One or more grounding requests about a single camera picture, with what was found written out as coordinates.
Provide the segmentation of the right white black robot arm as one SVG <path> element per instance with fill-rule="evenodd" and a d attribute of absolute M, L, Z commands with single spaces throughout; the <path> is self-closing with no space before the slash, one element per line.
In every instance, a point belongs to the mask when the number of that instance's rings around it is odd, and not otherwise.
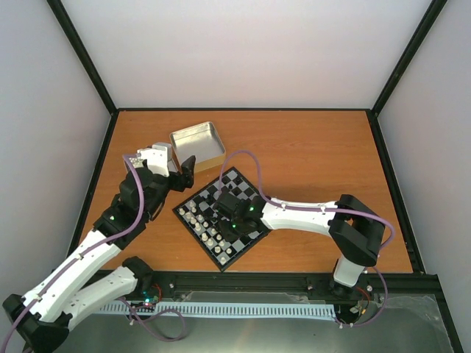
<path fill-rule="evenodd" d="M 393 226 L 359 199 L 343 194 L 336 202 L 288 202 L 256 195 L 240 199 L 218 192 L 214 209 L 218 228 L 226 240 L 238 240 L 254 232 L 288 229 L 313 232 L 333 240 L 341 252 L 330 279 L 330 292 L 342 299 L 352 296 L 360 275 L 377 264 L 385 229 Z"/>

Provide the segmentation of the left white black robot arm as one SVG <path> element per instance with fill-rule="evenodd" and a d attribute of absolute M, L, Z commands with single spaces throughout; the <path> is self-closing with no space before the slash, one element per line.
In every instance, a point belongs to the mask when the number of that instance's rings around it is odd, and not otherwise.
<path fill-rule="evenodd" d="M 139 257 L 126 259 L 94 283 L 89 280 L 157 218 L 170 191 L 193 186 L 196 158 L 171 171 L 171 149 L 158 143 L 123 159 L 127 174 L 119 192 L 81 244 L 40 284 L 24 295 L 9 295 L 2 304 L 10 330 L 24 339 L 28 352 L 53 352 L 100 307 L 131 293 L 152 292 L 153 270 Z"/>

